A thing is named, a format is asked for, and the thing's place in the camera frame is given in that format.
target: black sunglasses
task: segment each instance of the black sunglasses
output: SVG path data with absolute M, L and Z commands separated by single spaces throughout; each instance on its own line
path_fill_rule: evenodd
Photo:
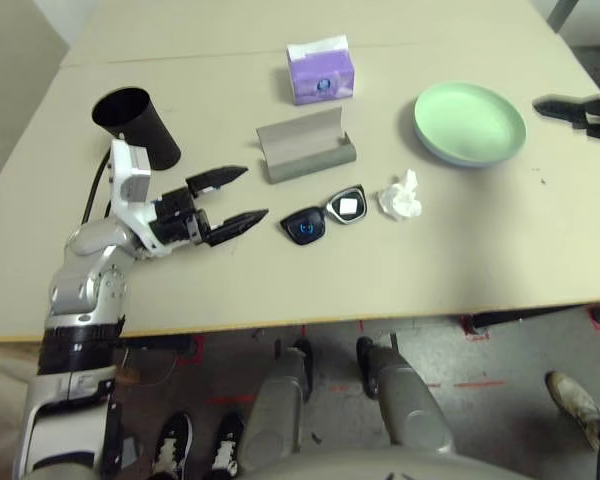
M 367 214 L 367 199 L 362 185 L 336 193 L 326 207 L 309 207 L 289 215 L 280 222 L 282 228 L 298 245 L 315 242 L 325 232 L 325 211 L 338 222 L 348 225 Z

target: tissue box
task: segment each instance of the tissue box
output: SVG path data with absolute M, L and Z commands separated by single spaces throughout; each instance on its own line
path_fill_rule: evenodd
M 296 105 L 353 96 L 355 69 L 344 35 L 288 45 L 287 60 Z

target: person's foot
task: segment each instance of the person's foot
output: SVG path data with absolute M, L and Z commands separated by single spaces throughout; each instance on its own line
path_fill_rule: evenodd
M 173 414 L 158 437 L 152 473 L 165 472 L 177 480 L 183 480 L 192 441 L 193 427 L 189 415 L 185 412 Z
M 239 414 L 232 412 L 222 419 L 216 437 L 216 453 L 211 471 L 224 471 L 231 478 L 238 475 L 238 443 L 244 423 Z
M 600 409 L 593 397 L 578 382 L 564 373 L 549 372 L 545 383 L 555 404 L 578 422 L 591 446 L 594 450 L 598 450 Z
M 378 398 L 378 381 L 371 374 L 371 365 L 369 363 L 369 352 L 373 348 L 373 340 L 369 337 L 360 337 L 356 342 L 356 357 L 358 358 L 358 367 L 362 375 L 362 388 L 367 397 L 375 400 Z
M 307 397 L 304 399 L 306 403 L 309 401 L 309 397 L 311 397 L 311 393 L 313 392 L 313 348 L 306 338 L 296 340 L 296 343 L 293 344 L 293 348 L 297 348 L 304 353 L 304 373 L 307 376 Z

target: beige table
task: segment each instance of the beige table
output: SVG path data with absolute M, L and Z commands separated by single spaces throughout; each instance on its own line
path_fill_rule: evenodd
M 63 64 L 283 52 L 343 33 L 354 47 L 426 48 L 485 25 L 509 24 L 517 37 L 528 22 L 544 23 L 525 0 L 106 0 Z
M 154 174 L 152 195 L 193 173 L 243 164 L 247 175 L 199 206 L 212 220 L 253 208 L 270 213 L 234 241 L 138 264 L 126 334 L 600 300 L 600 141 L 531 107 L 547 93 L 597 90 L 527 6 L 520 12 L 528 15 L 509 23 L 502 12 L 513 16 L 520 2 L 497 3 L 492 21 L 447 22 L 435 41 L 353 47 L 355 97 L 302 108 L 290 104 L 280 53 L 62 68 L 0 177 L 0 340 L 41 336 L 49 281 L 108 143 L 91 107 L 129 84 L 151 92 L 183 151 L 175 168 Z M 413 133 L 413 102 L 447 80 L 510 98 L 528 124 L 525 150 L 480 171 L 446 166 L 425 151 Z M 254 129 L 337 105 L 358 161 L 269 185 Z M 418 174 L 424 211 L 398 223 L 379 213 L 373 192 L 408 168 Z M 329 221 L 325 238 L 302 248 L 280 231 L 287 214 L 359 182 L 371 202 L 363 222 Z M 105 203 L 103 184 L 94 215 Z

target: black sneaker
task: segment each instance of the black sneaker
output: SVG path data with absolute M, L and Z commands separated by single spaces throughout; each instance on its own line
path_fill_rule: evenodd
M 226 472 L 224 478 L 238 475 L 238 443 L 242 437 L 244 423 L 236 412 L 224 416 L 216 436 L 216 454 L 211 465 L 211 475 L 205 478 L 216 478 L 214 472 Z
M 185 412 L 173 414 L 162 427 L 158 437 L 156 455 L 153 458 L 153 473 L 165 472 L 177 480 L 183 480 L 184 466 L 192 441 L 193 427 L 189 415 Z
M 356 342 L 356 356 L 358 357 L 358 366 L 362 374 L 362 388 L 367 397 L 375 400 L 378 398 L 378 381 L 371 375 L 369 352 L 372 348 L 373 340 L 369 337 L 360 337 Z

